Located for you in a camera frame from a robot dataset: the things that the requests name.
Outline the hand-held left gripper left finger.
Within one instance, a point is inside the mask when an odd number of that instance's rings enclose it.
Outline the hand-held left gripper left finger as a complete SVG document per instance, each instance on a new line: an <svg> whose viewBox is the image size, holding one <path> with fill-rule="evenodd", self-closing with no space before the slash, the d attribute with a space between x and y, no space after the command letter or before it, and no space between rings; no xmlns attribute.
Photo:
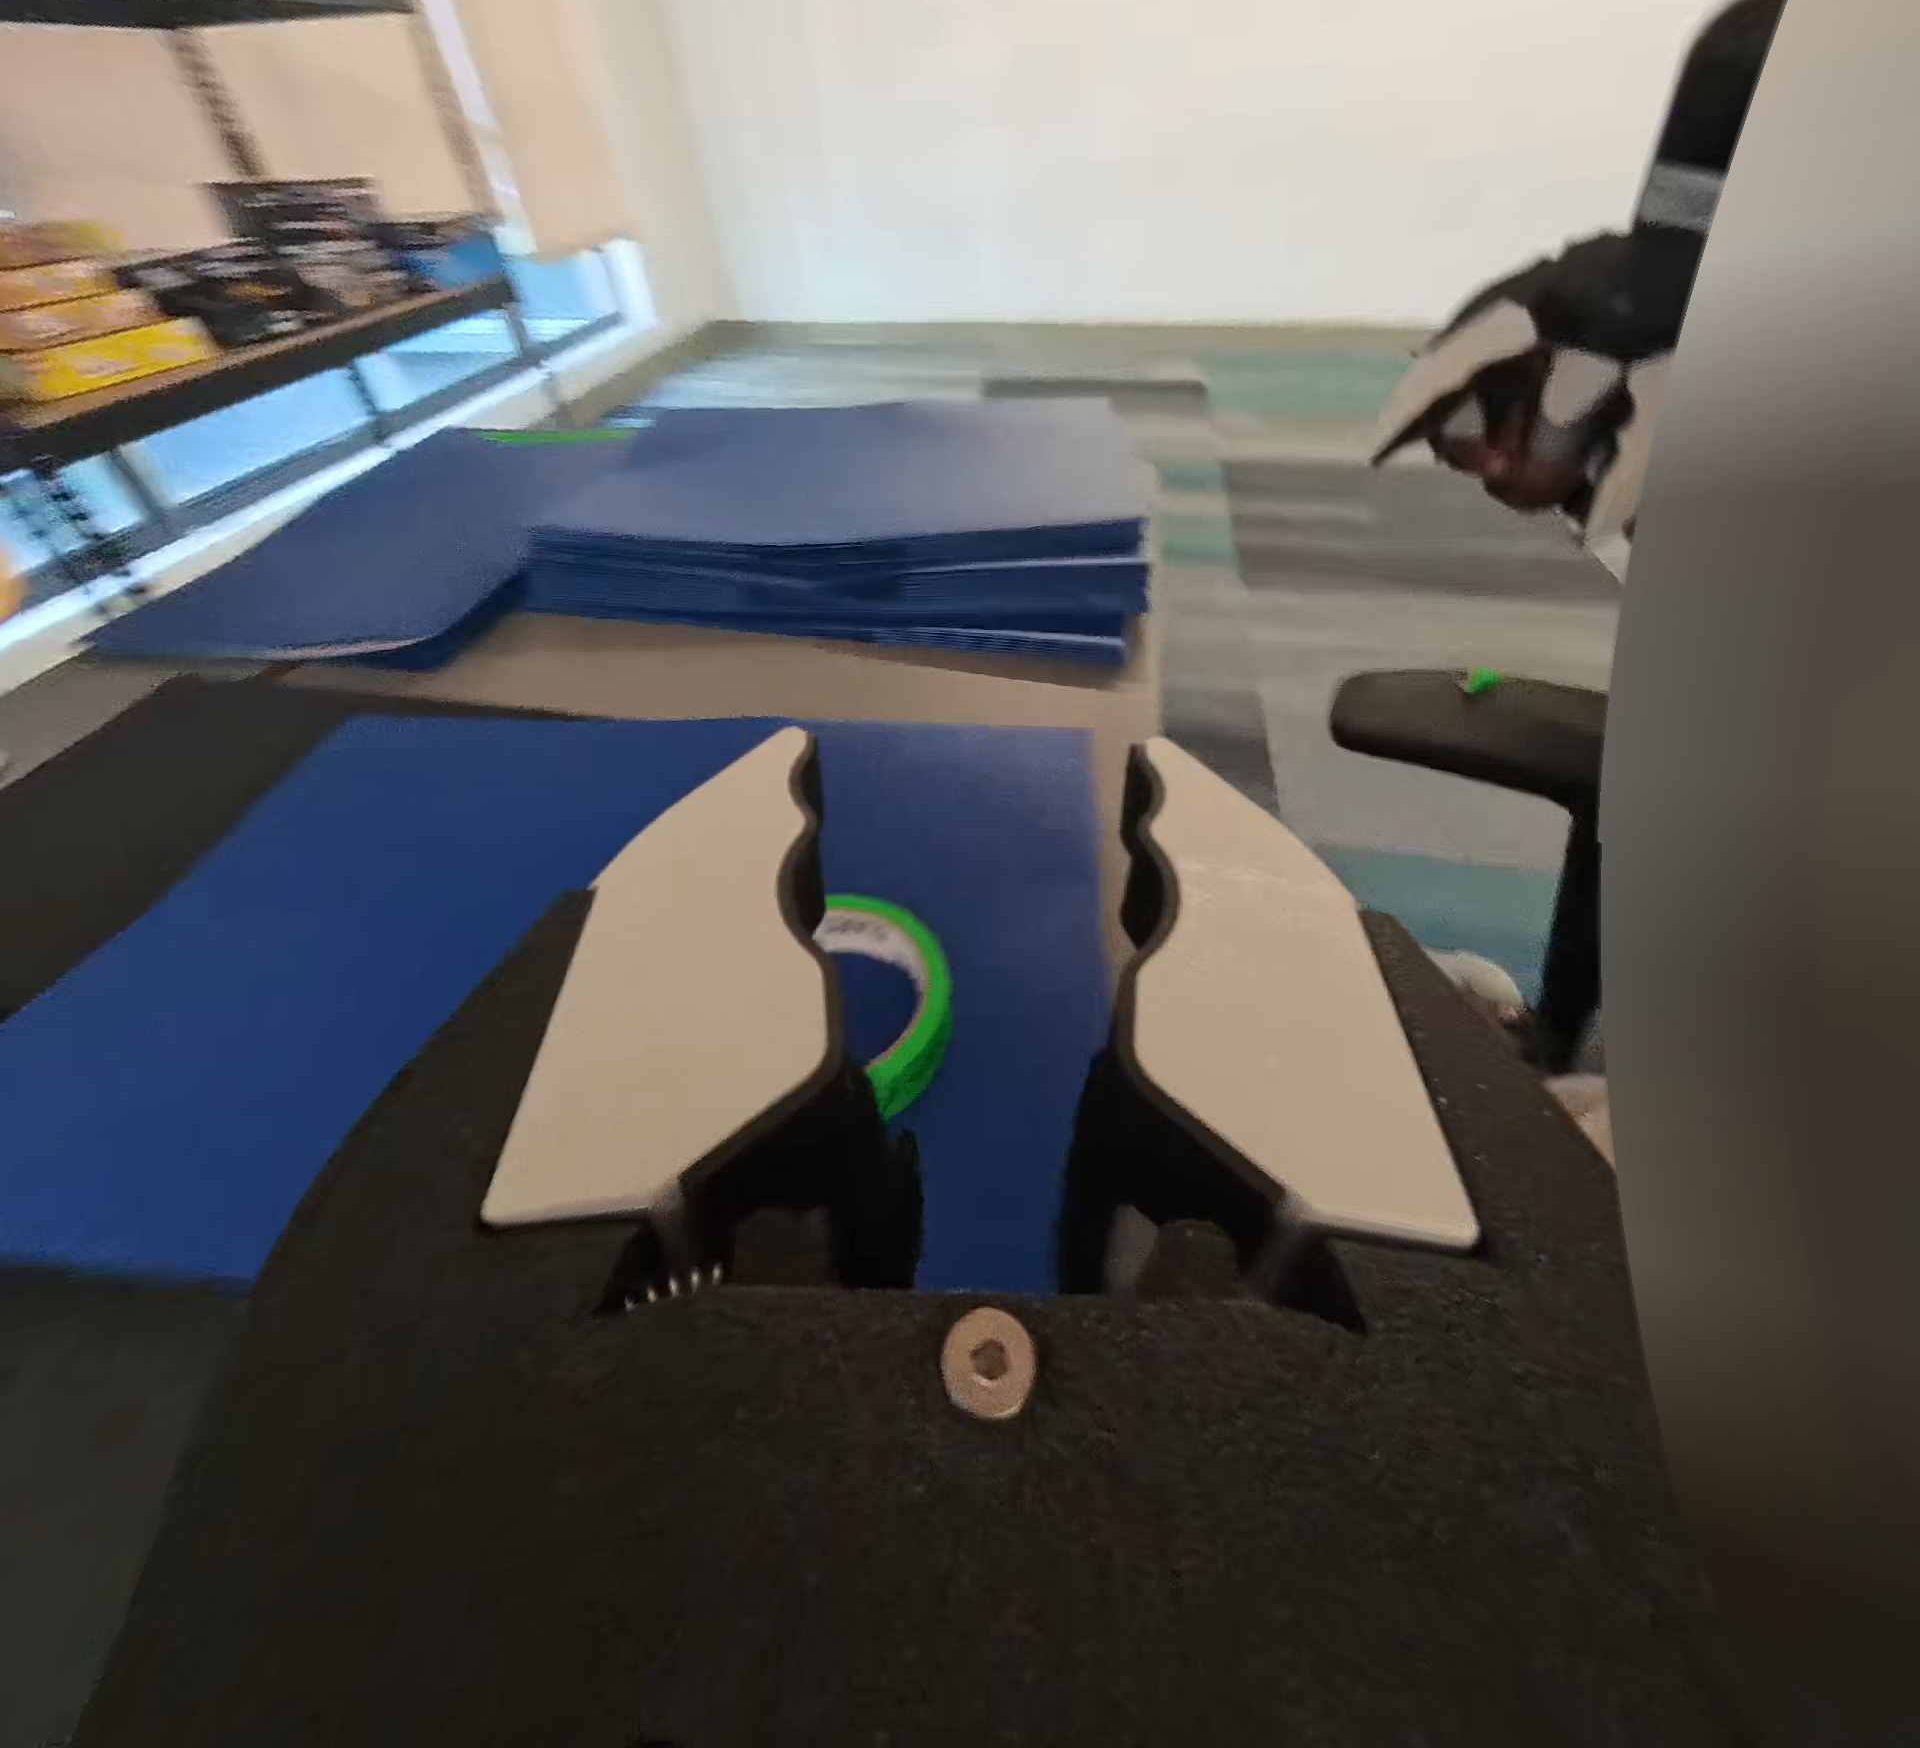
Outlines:
<svg viewBox="0 0 1920 1748"><path fill-rule="evenodd" d="M693 1231L716 1168L832 1072L797 882L817 857L815 758L804 728L776 728L590 881L484 1229L638 1215Z"/></svg>

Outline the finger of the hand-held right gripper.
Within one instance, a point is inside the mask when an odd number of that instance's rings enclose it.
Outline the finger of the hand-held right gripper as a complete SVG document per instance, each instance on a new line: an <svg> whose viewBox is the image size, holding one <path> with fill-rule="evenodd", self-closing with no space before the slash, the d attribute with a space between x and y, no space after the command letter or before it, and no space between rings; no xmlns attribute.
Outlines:
<svg viewBox="0 0 1920 1748"><path fill-rule="evenodd" d="M1592 351L1549 351L1543 373L1543 462L1612 462L1632 414L1628 368Z"/></svg>
<svg viewBox="0 0 1920 1748"><path fill-rule="evenodd" d="M1427 450L1456 465L1533 439L1543 402L1544 345L1533 309L1486 302L1427 340L1387 393L1370 465Z"/></svg>

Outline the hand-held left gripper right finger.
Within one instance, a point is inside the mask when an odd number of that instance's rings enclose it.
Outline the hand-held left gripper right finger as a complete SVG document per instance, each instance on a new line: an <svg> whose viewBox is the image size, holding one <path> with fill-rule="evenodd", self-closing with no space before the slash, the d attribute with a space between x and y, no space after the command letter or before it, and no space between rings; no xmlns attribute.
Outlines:
<svg viewBox="0 0 1920 1748"><path fill-rule="evenodd" d="M1141 1077L1246 1164L1285 1224L1475 1251L1473 1203L1350 894L1172 739L1133 762L1135 838L1170 901L1129 969Z"/></svg>

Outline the green tape roll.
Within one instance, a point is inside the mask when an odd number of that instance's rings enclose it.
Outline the green tape roll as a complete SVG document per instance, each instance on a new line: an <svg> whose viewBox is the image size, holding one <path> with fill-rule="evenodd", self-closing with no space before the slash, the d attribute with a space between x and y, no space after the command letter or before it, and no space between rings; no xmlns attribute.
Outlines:
<svg viewBox="0 0 1920 1748"><path fill-rule="evenodd" d="M897 1124L937 1082L953 1034L940 940L897 901L829 894L812 943L837 975L853 1054L882 1123Z"/></svg>

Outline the large blue sheet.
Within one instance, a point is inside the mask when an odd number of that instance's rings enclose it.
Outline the large blue sheet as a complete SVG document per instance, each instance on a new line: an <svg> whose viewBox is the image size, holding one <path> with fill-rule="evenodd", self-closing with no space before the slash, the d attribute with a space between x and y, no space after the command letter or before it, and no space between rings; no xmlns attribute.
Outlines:
<svg viewBox="0 0 1920 1748"><path fill-rule="evenodd" d="M322 1162L482 977L769 721L353 716L1 1040L4 1266L255 1281ZM828 896L922 919L951 975L905 1112L922 1292L1039 1294L1109 1029L1091 735L810 723Z"/></svg>

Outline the stack of blue sheets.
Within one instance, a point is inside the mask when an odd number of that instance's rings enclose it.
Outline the stack of blue sheets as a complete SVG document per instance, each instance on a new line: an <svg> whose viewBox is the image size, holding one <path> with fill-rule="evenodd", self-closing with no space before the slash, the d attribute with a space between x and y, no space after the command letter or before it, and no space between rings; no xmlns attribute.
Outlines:
<svg viewBox="0 0 1920 1748"><path fill-rule="evenodd" d="M526 613L1115 670L1152 473L1103 400L661 408L532 524Z"/></svg>

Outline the flat pile of blue sheets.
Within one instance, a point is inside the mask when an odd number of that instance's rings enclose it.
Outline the flat pile of blue sheets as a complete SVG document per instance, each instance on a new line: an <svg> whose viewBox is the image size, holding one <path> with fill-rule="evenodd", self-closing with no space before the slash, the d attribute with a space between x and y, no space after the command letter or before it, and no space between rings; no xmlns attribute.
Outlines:
<svg viewBox="0 0 1920 1748"><path fill-rule="evenodd" d="M109 620L88 654L443 667L525 608L534 527L638 439L494 446L462 433L396 451L247 552Z"/></svg>

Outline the window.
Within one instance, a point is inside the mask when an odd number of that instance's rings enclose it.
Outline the window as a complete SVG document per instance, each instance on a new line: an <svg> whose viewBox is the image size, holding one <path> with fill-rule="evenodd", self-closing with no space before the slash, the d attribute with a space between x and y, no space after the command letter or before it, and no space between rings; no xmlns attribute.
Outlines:
<svg viewBox="0 0 1920 1748"><path fill-rule="evenodd" d="M4 414L4 691L446 428L567 420L663 340L632 243Z"/></svg>

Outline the blue small box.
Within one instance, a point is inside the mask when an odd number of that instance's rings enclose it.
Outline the blue small box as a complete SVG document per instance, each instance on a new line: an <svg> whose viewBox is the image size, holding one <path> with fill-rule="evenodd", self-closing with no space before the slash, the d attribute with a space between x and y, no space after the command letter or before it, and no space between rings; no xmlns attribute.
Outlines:
<svg viewBox="0 0 1920 1748"><path fill-rule="evenodd" d="M372 234L417 293L456 293L507 280L507 262L484 218L377 221Z"/></svg>

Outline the black flat box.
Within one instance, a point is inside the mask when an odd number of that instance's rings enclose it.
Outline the black flat box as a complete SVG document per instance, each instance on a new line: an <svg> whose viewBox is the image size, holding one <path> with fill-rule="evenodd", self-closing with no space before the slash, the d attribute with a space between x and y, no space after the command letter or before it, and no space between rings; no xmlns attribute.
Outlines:
<svg viewBox="0 0 1920 1748"><path fill-rule="evenodd" d="M113 277L166 318L199 323L221 351L298 338L357 314L254 243L142 255L117 262Z"/></svg>

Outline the yellow cardboard box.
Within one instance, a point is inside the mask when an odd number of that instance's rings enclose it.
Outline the yellow cardboard box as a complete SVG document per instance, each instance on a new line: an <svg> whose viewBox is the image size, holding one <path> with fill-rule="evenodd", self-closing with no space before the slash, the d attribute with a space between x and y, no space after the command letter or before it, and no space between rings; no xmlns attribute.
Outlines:
<svg viewBox="0 0 1920 1748"><path fill-rule="evenodd" d="M54 408L120 391L170 371L208 365L219 344L199 322L153 322L62 345L1 352L1 408Z"/></svg>

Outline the black upright box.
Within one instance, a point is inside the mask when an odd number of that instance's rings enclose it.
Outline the black upright box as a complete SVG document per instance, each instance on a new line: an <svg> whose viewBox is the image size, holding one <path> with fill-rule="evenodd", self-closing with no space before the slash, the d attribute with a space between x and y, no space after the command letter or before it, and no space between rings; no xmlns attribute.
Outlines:
<svg viewBox="0 0 1920 1748"><path fill-rule="evenodd" d="M207 201L235 240L293 267L377 269L377 191L366 177L207 181Z"/></svg>

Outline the orange cardboard box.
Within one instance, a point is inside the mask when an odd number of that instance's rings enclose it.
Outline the orange cardboard box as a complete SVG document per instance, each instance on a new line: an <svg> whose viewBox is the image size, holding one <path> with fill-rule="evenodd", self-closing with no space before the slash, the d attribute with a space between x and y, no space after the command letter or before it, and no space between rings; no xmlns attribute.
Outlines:
<svg viewBox="0 0 1920 1748"><path fill-rule="evenodd" d="M26 356L162 322L117 274L117 238L95 222L1 225L1 352Z"/></svg>

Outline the beige roller blind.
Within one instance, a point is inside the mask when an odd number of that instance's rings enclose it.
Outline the beige roller blind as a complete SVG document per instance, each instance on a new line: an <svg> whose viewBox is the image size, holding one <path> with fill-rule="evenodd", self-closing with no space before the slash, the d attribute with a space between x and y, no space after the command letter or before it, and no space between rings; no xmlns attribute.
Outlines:
<svg viewBox="0 0 1920 1748"><path fill-rule="evenodd" d="M514 181L514 214L539 260L630 232L630 211L593 87L584 0L450 0Z"/></svg>

